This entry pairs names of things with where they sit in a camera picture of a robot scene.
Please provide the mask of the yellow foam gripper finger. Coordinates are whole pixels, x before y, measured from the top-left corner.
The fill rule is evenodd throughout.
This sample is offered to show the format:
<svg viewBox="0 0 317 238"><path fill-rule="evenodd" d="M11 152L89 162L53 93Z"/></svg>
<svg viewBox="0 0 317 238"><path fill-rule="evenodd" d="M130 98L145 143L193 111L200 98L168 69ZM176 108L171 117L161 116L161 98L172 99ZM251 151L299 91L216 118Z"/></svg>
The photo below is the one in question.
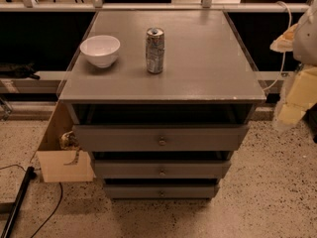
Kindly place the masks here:
<svg viewBox="0 0 317 238"><path fill-rule="evenodd" d="M297 26L298 24L290 26L282 35L280 35L270 44L269 48L277 53L292 52Z"/></svg>
<svg viewBox="0 0 317 238"><path fill-rule="evenodd" d="M305 66L284 82L276 105L276 122L296 125L316 103L317 67Z"/></svg>

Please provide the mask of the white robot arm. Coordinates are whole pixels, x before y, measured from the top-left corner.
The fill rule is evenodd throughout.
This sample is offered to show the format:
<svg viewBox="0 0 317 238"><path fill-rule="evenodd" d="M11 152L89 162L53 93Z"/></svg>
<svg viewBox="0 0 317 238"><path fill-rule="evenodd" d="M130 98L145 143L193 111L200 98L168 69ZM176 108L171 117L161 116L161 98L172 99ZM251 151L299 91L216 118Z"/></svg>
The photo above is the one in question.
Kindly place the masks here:
<svg viewBox="0 0 317 238"><path fill-rule="evenodd" d="M284 85L286 95L275 113L277 123L293 126L317 104L317 1L269 48L278 53L292 52L302 65Z"/></svg>

